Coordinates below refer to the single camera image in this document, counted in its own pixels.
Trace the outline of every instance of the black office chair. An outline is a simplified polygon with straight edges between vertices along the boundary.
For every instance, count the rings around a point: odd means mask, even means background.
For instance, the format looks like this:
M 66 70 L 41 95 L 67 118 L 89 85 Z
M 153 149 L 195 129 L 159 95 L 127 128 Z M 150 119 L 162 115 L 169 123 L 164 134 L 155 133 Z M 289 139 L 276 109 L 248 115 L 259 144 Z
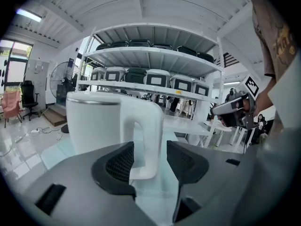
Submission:
M 34 90 L 34 85 L 32 84 L 31 81 L 24 81 L 23 85 L 21 86 L 21 91 L 22 91 L 22 106 L 24 108 L 28 108 L 29 109 L 29 113 L 27 113 L 25 116 L 29 117 L 29 121 L 31 120 L 30 117 L 32 115 L 38 115 L 38 112 L 34 112 L 32 111 L 32 108 L 37 106 L 39 103 L 38 101 L 38 94 L 39 93 L 35 93 L 36 94 L 36 101 L 34 101 L 34 97 L 33 97 L 33 90 Z

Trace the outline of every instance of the fluorescent light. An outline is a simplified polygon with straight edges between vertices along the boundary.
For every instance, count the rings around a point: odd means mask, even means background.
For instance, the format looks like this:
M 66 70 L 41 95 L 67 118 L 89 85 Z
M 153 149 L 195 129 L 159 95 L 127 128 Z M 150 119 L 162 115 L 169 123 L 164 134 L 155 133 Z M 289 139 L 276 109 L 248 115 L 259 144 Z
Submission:
M 28 11 L 26 11 L 26 10 L 24 10 L 24 9 L 18 9 L 18 10 L 17 10 L 17 14 L 20 14 L 20 15 L 22 15 L 22 16 L 28 17 L 28 18 L 30 18 L 30 19 L 33 19 L 33 20 L 37 21 L 37 22 L 40 22 L 41 19 L 42 19 L 42 17 L 37 16 L 37 15 L 35 15 L 34 13 L 28 12 Z
M 240 83 L 240 81 L 237 81 L 237 82 L 224 83 L 224 85 L 236 85 L 239 83 Z

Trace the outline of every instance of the pink chair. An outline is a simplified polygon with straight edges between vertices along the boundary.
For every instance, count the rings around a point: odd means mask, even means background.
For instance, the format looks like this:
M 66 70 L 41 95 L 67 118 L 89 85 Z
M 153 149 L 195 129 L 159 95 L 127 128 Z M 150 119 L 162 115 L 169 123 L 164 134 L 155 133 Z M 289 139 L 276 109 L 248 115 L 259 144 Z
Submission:
M 6 119 L 9 120 L 10 117 L 18 117 L 20 111 L 19 106 L 19 100 L 20 100 L 20 91 L 14 91 L 14 92 L 6 92 L 4 91 L 4 96 L 1 102 L 1 106 L 4 113 L 4 119 L 5 124 L 4 128 L 6 128 Z

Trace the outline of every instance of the tiled floor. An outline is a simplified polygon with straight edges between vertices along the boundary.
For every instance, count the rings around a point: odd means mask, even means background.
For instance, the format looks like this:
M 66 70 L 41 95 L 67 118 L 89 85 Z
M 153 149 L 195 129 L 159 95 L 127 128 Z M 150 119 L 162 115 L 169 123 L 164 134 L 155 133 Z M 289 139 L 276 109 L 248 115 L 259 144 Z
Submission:
M 48 134 L 30 133 L 38 127 L 50 127 L 46 132 L 54 129 L 43 117 L 32 117 L 31 121 L 25 118 L 22 124 L 17 118 L 11 118 L 6 124 L 6 128 L 4 128 L 4 120 L 0 121 L 1 171 L 11 188 L 19 193 L 24 192 L 34 180 L 46 171 L 40 158 L 41 153 L 57 143 L 58 140 L 69 136 L 69 134 L 62 133 L 61 130 Z

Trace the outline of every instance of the wooden platform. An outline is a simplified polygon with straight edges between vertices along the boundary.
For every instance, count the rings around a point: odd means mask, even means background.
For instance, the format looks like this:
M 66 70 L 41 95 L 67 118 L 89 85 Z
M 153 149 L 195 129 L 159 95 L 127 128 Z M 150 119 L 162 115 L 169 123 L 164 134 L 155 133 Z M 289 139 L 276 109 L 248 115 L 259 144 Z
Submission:
M 53 125 L 59 126 L 67 122 L 66 110 L 57 106 L 50 106 L 43 116 Z

